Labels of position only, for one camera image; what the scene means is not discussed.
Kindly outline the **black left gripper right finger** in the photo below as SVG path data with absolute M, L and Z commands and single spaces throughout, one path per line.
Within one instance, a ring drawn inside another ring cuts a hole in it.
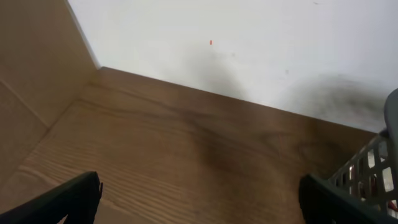
M 298 201 L 306 224 L 396 224 L 397 219 L 360 202 L 314 175 L 300 179 Z

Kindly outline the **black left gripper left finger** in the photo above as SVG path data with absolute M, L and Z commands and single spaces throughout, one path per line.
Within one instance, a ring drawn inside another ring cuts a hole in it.
M 1 214 L 1 223 L 87 223 L 93 224 L 103 193 L 95 171 L 81 175 Z

